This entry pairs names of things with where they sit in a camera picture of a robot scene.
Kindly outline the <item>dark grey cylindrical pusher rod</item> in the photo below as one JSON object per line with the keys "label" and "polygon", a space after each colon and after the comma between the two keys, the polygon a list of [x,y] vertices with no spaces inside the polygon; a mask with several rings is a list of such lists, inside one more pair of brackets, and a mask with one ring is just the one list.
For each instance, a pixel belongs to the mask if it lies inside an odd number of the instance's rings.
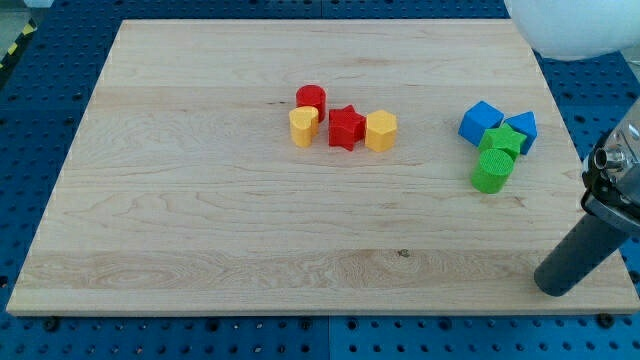
{"label": "dark grey cylindrical pusher rod", "polygon": [[629,235],[600,218],[585,214],[539,264],[534,281],[544,293],[559,297],[570,291]]}

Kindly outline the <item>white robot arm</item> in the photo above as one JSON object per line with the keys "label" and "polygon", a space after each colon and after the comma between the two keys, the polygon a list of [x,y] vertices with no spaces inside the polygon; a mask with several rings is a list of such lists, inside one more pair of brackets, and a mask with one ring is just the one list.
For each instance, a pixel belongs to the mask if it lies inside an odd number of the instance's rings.
{"label": "white robot arm", "polygon": [[[639,0],[510,0],[507,12],[542,57],[574,61],[639,42]],[[542,261],[534,281],[562,296],[639,233],[639,106],[583,162],[582,219]]]}

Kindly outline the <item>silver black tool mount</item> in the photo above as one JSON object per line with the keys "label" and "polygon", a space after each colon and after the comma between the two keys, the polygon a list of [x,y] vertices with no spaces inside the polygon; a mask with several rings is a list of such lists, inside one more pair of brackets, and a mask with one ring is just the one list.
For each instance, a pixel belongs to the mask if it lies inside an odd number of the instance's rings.
{"label": "silver black tool mount", "polygon": [[639,233],[639,100],[584,161],[583,209],[627,234]]}

